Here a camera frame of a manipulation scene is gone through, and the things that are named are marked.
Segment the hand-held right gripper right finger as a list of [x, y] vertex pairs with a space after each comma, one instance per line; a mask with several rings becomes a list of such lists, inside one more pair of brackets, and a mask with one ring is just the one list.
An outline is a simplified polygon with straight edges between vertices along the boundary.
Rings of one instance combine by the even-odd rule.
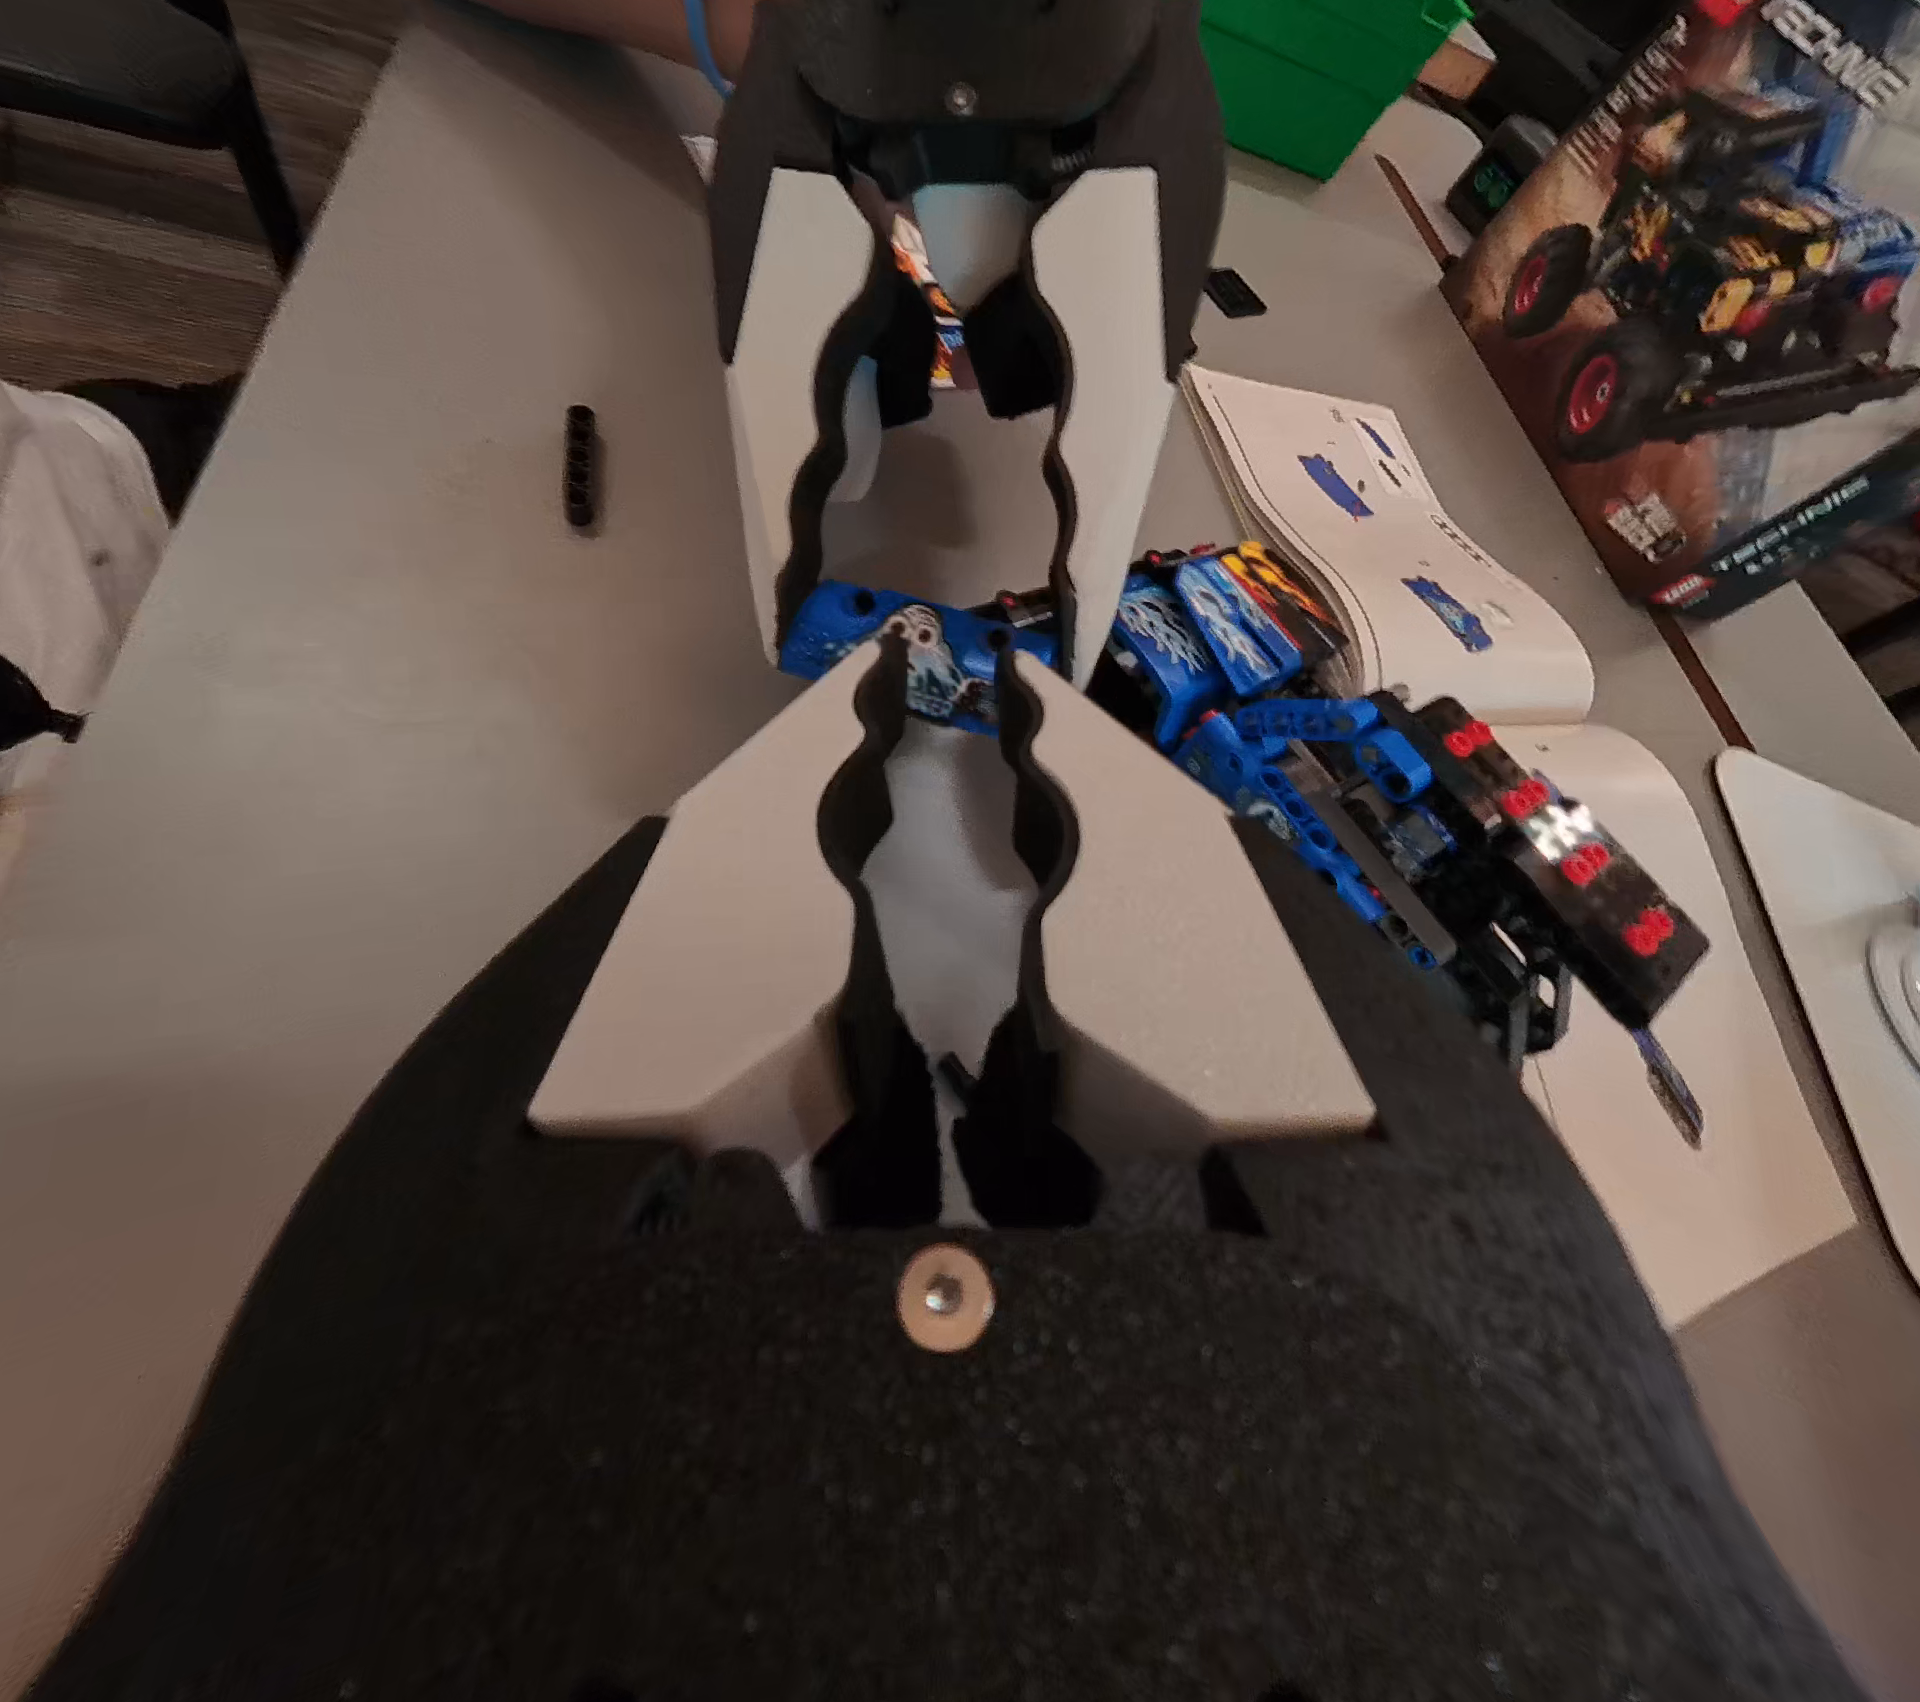
[[1097, 1182], [1377, 1116], [1237, 820], [1068, 678], [995, 667], [1034, 895], [971, 1085], [971, 1179]]

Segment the black chair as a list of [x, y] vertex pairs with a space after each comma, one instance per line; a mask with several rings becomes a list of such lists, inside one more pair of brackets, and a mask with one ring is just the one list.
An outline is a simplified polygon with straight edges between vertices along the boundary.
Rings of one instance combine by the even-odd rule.
[[305, 226], [228, 0], [2, 0], [2, 104], [228, 154], [278, 275], [298, 267]]

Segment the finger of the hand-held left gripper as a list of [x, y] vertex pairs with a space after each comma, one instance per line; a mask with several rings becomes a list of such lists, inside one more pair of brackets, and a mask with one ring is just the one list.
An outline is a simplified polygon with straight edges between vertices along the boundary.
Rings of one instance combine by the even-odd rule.
[[1116, 619], [1174, 407], [1160, 187], [1149, 167], [1090, 170], [1039, 213], [1029, 288], [1061, 364], [1041, 451], [1057, 531], [1057, 667], [1086, 686]]
[[877, 462], [877, 398], [861, 362], [893, 317], [890, 243], [830, 172], [770, 172], [726, 364], [745, 572], [777, 664], [824, 579], [826, 512]]

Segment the small black digital timer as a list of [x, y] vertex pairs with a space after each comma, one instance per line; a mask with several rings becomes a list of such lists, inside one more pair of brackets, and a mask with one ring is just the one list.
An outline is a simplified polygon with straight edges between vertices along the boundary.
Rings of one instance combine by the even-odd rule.
[[1532, 116], [1510, 114], [1451, 179], [1443, 208], [1470, 236], [1480, 236], [1506, 210], [1524, 182], [1557, 146], [1557, 132]]

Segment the green plastic bin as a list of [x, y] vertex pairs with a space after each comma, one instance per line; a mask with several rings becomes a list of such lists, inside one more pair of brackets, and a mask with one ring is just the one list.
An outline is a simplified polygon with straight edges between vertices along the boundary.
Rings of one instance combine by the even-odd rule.
[[1225, 141], [1332, 178], [1470, 16], [1466, 0], [1197, 0]]

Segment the lego instruction booklet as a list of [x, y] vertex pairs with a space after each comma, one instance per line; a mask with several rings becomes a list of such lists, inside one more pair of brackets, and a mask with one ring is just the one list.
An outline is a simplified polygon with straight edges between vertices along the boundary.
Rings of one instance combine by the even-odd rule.
[[1182, 391], [1248, 536], [1329, 600], [1352, 694], [1451, 695], [1493, 728], [1588, 720], [1583, 644], [1456, 523], [1392, 409], [1197, 365]]

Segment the blue lego truck model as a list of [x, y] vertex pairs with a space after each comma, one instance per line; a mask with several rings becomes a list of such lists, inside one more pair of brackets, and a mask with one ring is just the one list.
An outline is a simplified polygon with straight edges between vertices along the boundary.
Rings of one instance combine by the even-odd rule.
[[1263, 543], [1147, 551], [1088, 692], [1442, 974], [1512, 1070], [1565, 1037], [1574, 987], [1652, 1028], [1709, 951], [1697, 923], [1459, 700], [1335, 695], [1343, 650], [1332, 602]]

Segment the white rounded object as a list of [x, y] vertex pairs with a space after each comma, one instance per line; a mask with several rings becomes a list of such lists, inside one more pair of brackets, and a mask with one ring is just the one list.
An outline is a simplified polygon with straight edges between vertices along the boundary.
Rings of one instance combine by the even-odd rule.
[[1917, 1071], [1917, 892], [1910, 892], [1866, 941], [1866, 976], [1884, 1028]]

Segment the blue printed lego panel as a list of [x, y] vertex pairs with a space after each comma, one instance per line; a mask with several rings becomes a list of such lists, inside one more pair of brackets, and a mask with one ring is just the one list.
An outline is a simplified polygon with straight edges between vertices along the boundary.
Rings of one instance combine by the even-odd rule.
[[813, 681], [853, 647], [895, 637], [905, 654], [908, 713], [937, 728], [998, 730], [998, 659], [1017, 651], [1063, 681], [1060, 619], [1048, 589], [999, 589], [971, 607], [826, 579], [801, 603], [779, 645], [779, 670]]

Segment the small blue sticker piece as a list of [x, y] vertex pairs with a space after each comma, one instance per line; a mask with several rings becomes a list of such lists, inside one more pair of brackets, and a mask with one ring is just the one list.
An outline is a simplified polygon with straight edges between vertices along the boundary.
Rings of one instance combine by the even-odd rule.
[[1705, 1116], [1693, 1090], [1650, 1025], [1635, 1028], [1629, 1034], [1642, 1060], [1648, 1087], [1654, 1091], [1688, 1149], [1697, 1151], [1705, 1140]]

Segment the orange printed lego piece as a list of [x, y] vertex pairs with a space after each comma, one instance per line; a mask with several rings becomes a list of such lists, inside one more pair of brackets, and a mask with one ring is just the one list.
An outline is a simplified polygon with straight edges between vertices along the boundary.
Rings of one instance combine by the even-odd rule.
[[964, 320], [941, 286], [921, 226], [914, 213], [895, 205], [890, 218], [890, 247], [895, 270], [914, 286], [931, 321], [931, 362], [927, 390], [931, 393], [968, 391], [973, 388], [965, 351]]

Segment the person's white shirt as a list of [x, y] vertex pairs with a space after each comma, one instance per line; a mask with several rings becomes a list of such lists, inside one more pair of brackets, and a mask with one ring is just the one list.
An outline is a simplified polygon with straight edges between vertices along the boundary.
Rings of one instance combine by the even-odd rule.
[[2, 654], [87, 715], [172, 537], [154, 465], [105, 407], [2, 383]]

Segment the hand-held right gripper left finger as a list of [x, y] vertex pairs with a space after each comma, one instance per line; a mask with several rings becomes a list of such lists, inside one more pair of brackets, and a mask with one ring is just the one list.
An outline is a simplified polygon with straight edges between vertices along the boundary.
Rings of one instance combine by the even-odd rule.
[[531, 1093], [541, 1136], [933, 1155], [863, 880], [905, 680], [905, 650], [852, 650], [672, 804]]

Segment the white rounded mat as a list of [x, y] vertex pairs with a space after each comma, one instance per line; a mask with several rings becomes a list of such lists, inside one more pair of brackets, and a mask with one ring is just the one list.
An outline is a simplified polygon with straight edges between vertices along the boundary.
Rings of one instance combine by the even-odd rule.
[[1863, 953], [1917, 892], [1917, 828], [1749, 750], [1717, 754], [1711, 773], [1884, 1237], [1916, 1281], [1917, 1071]]

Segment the lego set box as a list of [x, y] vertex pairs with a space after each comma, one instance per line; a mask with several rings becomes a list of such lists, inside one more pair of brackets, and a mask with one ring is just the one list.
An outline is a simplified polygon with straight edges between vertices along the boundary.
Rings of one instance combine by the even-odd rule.
[[1620, 593], [1722, 619], [1916, 512], [1914, 0], [1681, 0], [1443, 297]]

